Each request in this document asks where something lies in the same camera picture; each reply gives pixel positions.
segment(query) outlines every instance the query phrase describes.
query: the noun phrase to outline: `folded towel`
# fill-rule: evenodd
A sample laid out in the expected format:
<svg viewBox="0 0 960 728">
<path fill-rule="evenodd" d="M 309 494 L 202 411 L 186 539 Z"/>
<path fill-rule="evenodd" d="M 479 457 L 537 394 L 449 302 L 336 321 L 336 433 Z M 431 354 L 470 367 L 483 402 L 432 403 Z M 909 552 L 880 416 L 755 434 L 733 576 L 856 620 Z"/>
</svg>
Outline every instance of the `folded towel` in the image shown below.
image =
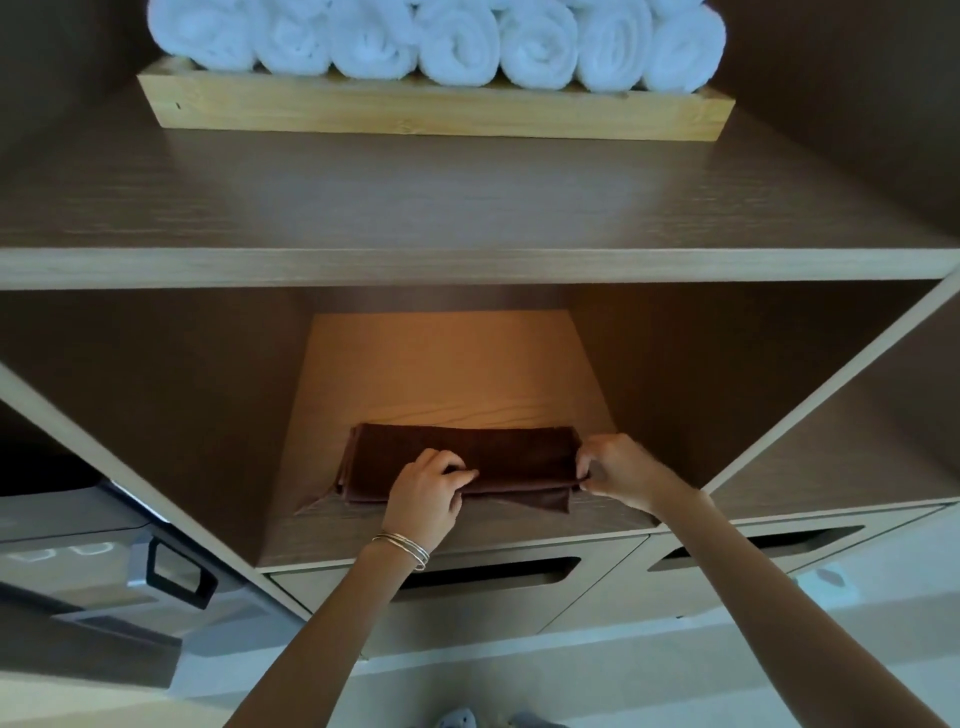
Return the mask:
<svg viewBox="0 0 960 728">
<path fill-rule="evenodd" d="M 563 88 L 577 65 L 577 21 L 559 0 L 516 0 L 500 16 L 500 66 L 523 88 Z"/>
<path fill-rule="evenodd" d="M 211 71 L 249 71 L 256 63 L 250 19 L 237 0 L 150 0 L 156 44 Z"/>
<path fill-rule="evenodd" d="M 650 0 L 650 10 L 656 17 L 665 19 L 693 10 L 703 2 L 704 0 Z"/>
<path fill-rule="evenodd" d="M 383 503 L 403 466 L 426 448 L 452 450 L 480 474 L 465 497 L 569 512 L 577 487 L 580 438 L 573 427 L 459 429 L 419 425 L 358 425 L 350 433 L 337 490 L 351 503 Z"/>
<path fill-rule="evenodd" d="M 651 91 L 691 93 L 716 73 L 726 43 L 723 19 L 706 5 L 655 20 L 643 84 Z"/>
<path fill-rule="evenodd" d="M 271 73 L 317 76 L 330 67 L 324 0 L 249 0 L 253 50 Z"/>
<path fill-rule="evenodd" d="M 653 39 L 645 0 L 609 0 L 577 12 L 577 79 L 591 91 L 626 91 L 640 82 Z"/>
<path fill-rule="evenodd" d="M 420 70 L 440 85 L 484 85 L 500 64 L 500 32 L 486 0 L 425 0 L 417 10 Z"/>
<path fill-rule="evenodd" d="M 402 79 L 417 67 L 420 34 L 404 0 L 333 0 L 330 57 L 352 79 Z"/>
</svg>

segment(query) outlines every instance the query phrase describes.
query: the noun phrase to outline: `silver bangle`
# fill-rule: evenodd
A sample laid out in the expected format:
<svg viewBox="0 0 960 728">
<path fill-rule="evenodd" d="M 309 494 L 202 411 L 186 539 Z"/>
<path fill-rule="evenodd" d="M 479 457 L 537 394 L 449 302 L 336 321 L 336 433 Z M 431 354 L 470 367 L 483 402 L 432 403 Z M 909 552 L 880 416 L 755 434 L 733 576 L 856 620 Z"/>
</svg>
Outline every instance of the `silver bangle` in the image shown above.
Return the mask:
<svg viewBox="0 0 960 728">
<path fill-rule="evenodd" d="M 387 533 L 384 531 L 376 534 L 376 536 L 373 537 L 373 540 L 387 541 L 413 556 L 414 561 L 417 562 L 417 565 L 414 567 L 414 571 L 423 571 L 426 569 L 426 563 L 430 560 L 430 554 L 427 553 L 425 548 L 411 541 L 406 536 L 401 536 L 398 533 Z"/>
</svg>

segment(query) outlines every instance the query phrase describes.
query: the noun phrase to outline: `drawer handle cutout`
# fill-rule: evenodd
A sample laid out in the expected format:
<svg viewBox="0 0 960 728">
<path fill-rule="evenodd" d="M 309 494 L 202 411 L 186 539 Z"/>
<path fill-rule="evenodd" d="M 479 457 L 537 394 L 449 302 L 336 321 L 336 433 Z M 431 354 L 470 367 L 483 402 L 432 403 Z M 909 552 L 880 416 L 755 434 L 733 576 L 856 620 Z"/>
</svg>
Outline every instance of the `drawer handle cutout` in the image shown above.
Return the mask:
<svg viewBox="0 0 960 728">
<path fill-rule="evenodd" d="M 579 563 L 578 556 L 561 556 L 461 569 L 417 571 L 400 585 L 395 601 L 556 584 L 566 579 Z"/>
<path fill-rule="evenodd" d="M 810 531 L 789 531 L 787 533 L 765 533 L 758 536 L 748 536 L 747 541 L 763 551 L 771 559 L 783 556 L 798 556 L 810 553 L 824 546 L 829 546 L 840 539 L 862 530 L 862 525 L 842 526 L 839 528 L 817 528 Z M 690 552 L 684 547 L 675 548 L 649 571 L 667 571 L 673 569 L 689 569 L 695 567 L 696 562 Z"/>
</svg>

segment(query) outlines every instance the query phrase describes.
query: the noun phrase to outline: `drawer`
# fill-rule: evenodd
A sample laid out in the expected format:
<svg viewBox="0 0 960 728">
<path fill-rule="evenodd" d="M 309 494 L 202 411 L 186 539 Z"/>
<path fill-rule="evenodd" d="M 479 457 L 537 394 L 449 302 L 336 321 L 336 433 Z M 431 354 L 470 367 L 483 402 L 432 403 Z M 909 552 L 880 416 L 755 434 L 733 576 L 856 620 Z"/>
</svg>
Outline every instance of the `drawer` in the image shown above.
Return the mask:
<svg viewBox="0 0 960 728">
<path fill-rule="evenodd" d="M 740 527 L 740 532 L 781 569 L 790 572 L 936 510 L 909 508 L 757 523 Z M 719 602 L 680 541 L 673 534 L 655 535 L 564 611 L 546 631 L 684 617 Z"/>
<path fill-rule="evenodd" d="M 533 546 L 431 559 L 413 574 L 373 630 L 367 657 L 537 634 L 644 537 Z M 272 574 L 314 611 L 347 568 Z"/>
</svg>

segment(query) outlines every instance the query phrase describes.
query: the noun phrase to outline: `hand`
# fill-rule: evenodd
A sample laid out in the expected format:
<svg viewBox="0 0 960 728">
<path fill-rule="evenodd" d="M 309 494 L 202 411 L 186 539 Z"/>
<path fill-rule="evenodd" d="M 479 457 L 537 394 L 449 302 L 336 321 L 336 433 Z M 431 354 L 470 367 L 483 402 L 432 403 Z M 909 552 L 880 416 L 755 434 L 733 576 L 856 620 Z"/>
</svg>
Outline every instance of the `hand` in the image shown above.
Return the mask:
<svg viewBox="0 0 960 728">
<path fill-rule="evenodd" d="M 450 466 L 460 470 L 444 475 Z M 427 552 L 440 545 L 457 521 L 463 498 L 457 492 L 479 471 L 464 470 L 466 464 L 449 450 L 424 450 L 396 477 L 383 530 L 396 533 L 422 546 Z"/>
<path fill-rule="evenodd" d="M 599 463 L 602 469 L 591 468 Z M 577 452 L 580 487 L 598 496 L 616 498 L 660 518 L 659 510 L 676 494 L 696 493 L 680 477 L 638 445 L 629 435 L 593 435 Z"/>
</svg>

